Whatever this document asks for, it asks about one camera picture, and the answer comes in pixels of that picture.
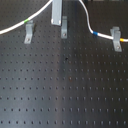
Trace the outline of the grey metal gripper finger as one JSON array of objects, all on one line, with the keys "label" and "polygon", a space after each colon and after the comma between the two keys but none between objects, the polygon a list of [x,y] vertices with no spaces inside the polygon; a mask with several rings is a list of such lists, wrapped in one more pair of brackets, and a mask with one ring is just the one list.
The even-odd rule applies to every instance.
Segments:
[{"label": "grey metal gripper finger", "polygon": [[60,25],[61,17],[62,17],[62,0],[53,0],[51,23],[53,25]]}]

